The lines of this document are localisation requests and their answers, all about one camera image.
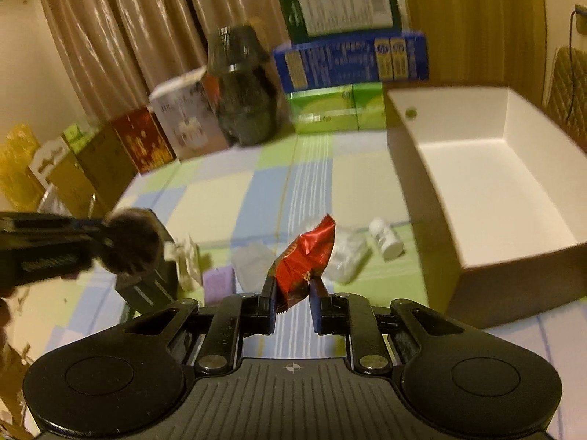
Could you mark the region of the white illustrated box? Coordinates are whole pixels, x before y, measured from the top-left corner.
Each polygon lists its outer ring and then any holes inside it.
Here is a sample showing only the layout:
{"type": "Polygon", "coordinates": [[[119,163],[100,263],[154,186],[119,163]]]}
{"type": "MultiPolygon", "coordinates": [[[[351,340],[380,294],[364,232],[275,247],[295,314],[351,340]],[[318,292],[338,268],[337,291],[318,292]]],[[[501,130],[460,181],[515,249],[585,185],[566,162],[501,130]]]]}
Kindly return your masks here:
{"type": "Polygon", "coordinates": [[[187,160],[230,147],[205,91],[206,67],[158,84],[149,103],[176,157],[187,160]]]}

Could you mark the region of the dark wrapped bottle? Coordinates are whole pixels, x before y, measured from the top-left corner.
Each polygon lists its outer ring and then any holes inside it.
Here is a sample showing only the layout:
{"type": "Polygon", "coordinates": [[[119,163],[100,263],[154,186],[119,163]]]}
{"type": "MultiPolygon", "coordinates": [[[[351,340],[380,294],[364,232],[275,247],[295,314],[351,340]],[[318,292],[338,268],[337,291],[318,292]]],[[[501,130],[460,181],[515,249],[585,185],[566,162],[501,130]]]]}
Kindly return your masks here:
{"type": "Polygon", "coordinates": [[[265,64],[270,55],[250,25],[223,27],[209,39],[208,73],[218,81],[216,115],[241,146],[259,145],[278,127],[278,90],[265,64]]]}

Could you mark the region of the red snack packet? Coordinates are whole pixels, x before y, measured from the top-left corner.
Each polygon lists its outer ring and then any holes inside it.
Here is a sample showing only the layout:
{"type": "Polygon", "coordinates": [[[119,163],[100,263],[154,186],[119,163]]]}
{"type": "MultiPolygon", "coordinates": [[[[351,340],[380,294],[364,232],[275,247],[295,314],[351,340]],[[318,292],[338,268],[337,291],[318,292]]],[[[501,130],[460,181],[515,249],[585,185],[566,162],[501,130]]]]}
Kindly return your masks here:
{"type": "Polygon", "coordinates": [[[335,220],[326,214],[310,231],[298,235],[274,261],[268,275],[277,283],[276,310],[288,311],[309,295],[309,285],[327,268],[335,238],[335,220]]]}

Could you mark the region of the black product box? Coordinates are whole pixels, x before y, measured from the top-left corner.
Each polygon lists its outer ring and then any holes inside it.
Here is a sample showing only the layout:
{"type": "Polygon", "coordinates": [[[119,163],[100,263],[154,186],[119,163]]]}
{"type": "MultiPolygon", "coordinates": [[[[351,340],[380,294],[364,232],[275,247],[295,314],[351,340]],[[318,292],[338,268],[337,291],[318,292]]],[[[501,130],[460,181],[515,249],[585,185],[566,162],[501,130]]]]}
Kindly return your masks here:
{"type": "MultiPolygon", "coordinates": [[[[173,241],[164,224],[163,244],[173,241]]],[[[163,251],[153,268],[140,275],[116,274],[116,292],[136,312],[146,314],[174,302],[178,294],[176,265],[164,259],[163,251]]]]}

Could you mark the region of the large brown storage box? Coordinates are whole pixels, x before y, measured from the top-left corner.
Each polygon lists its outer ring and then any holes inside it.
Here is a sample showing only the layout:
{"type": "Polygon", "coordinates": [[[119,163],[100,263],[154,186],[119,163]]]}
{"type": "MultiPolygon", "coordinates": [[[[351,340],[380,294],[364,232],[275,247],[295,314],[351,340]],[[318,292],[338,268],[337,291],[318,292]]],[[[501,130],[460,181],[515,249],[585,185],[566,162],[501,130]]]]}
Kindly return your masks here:
{"type": "Polygon", "coordinates": [[[586,294],[586,155],[511,88],[389,89],[432,309],[490,328],[586,294]]]}

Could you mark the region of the red gold patterned box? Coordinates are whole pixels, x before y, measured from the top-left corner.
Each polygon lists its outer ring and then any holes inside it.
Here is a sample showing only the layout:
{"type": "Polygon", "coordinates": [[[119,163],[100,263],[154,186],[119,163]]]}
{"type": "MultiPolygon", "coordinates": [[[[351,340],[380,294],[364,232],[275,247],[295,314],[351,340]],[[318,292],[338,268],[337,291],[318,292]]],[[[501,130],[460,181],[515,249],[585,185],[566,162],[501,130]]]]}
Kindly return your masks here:
{"type": "Polygon", "coordinates": [[[175,160],[175,154],[148,106],[126,113],[112,120],[110,125],[141,175],[175,160]]]}

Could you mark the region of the green tissue pack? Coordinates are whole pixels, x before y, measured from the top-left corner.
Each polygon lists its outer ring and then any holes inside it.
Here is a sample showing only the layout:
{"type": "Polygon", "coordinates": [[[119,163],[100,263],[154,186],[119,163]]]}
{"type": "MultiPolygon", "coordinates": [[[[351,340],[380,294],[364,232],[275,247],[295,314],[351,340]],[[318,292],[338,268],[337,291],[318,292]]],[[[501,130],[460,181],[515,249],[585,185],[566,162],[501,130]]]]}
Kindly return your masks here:
{"type": "Polygon", "coordinates": [[[381,82],[293,92],[287,101],[293,129],[299,134],[386,128],[381,82]]]}

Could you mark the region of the clear bag of swabs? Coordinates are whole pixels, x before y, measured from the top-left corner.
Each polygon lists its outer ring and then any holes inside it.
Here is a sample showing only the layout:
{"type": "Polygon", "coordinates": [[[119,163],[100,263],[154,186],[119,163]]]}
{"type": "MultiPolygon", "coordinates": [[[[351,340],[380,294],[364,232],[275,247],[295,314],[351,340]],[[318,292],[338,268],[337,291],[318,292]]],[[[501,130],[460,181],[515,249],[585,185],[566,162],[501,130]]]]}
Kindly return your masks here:
{"type": "Polygon", "coordinates": [[[358,273],[368,253],[369,246],[362,232],[337,227],[330,259],[322,276],[332,282],[348,284],[358,273]]]}

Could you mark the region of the dark brown hair scrunchie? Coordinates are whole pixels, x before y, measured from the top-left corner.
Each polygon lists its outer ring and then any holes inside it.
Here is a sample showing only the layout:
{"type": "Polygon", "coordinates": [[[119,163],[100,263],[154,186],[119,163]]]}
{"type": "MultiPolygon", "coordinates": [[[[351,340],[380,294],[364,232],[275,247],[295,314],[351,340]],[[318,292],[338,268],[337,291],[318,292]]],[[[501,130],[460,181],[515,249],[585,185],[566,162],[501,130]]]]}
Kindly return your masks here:
{"type": "Polygon", "coordinates": [[[150,271],[163,251],[163,229],[152,210],[126,208],[102,222],[98,258],[114,274],[140,275],[150,271]]]}

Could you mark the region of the wall socket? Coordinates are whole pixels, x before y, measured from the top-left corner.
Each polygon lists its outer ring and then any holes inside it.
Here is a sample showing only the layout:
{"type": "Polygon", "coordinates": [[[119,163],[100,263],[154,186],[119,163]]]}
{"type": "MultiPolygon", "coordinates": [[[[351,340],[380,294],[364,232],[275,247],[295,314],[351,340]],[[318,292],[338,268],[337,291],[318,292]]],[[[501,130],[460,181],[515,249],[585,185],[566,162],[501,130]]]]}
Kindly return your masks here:
{"type": "Polygon", "coordinates": [[[576,31],[579,35],[587,35],[587,8],[583,5],[575,5],[575,25],[576,31]]]}

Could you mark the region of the translucent plastic cup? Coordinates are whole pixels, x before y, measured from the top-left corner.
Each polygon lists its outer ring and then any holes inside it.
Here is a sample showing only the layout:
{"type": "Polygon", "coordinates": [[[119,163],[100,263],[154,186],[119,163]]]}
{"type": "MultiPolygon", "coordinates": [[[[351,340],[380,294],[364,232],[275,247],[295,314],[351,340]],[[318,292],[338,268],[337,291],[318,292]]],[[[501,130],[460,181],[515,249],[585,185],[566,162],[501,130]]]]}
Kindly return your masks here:
{"type": "Polygon", "coordinates": [[[236,279],[243,292],[261,293],[273,262],[274,252],[260,241],[237,247],[231,255],[236,279]]]}

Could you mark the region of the beige curtain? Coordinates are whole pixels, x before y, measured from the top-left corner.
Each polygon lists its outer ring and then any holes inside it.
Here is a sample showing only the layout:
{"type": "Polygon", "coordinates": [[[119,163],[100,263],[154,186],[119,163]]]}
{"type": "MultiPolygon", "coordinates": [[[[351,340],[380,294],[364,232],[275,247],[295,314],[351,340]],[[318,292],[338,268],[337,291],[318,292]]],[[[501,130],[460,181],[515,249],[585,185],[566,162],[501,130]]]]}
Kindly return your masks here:
{"type": "Polygon", "coordinates": [[[99,123],[204,66],[207,39],[220,28],[250,24],[268,49],[288,39],[278,0],[41,1],[81,106],[99,123]]]}

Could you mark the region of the white plastic clip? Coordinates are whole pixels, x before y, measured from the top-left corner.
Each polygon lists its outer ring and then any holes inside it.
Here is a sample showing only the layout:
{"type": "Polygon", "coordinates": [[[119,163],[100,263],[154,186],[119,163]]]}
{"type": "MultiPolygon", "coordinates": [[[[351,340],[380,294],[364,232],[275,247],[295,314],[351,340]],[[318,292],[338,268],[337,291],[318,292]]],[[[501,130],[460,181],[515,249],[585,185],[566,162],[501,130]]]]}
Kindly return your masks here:
{"type": "Polygon", "coordinates": [[[203,286],[199,246],[191,237],[178,242],[165,241],[163,256],[166,261],[175,263],[178,282],[184,292],[203,286]]]}

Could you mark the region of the white pill bottle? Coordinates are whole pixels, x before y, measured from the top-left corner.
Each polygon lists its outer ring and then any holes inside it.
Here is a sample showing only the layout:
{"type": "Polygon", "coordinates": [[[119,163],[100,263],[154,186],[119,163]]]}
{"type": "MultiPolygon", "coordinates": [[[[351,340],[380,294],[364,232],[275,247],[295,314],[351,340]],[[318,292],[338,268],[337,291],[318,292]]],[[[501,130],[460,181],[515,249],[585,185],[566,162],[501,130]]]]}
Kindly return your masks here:
{"type": "Polygon", "coordinates": [[[400,237],[395,234],[390,224],[380,217],[375,217],[369,224],[369,234],[374,239],[382,258],[391,261],[404,252],[404,244],[400,237]]]}

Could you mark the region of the brown cardboard box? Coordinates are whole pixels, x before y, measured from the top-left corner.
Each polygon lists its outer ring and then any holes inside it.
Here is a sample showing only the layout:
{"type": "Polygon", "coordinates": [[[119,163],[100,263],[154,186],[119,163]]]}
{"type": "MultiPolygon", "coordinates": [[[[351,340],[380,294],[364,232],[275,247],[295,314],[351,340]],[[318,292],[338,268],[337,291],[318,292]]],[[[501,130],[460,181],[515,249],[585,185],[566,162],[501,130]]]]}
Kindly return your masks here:
{"type": "Polygon", "coordinates": [[[99,200],[108,210],[113,209],[137,169],[112,125],[103,125],[70,145],[99,200]]]}

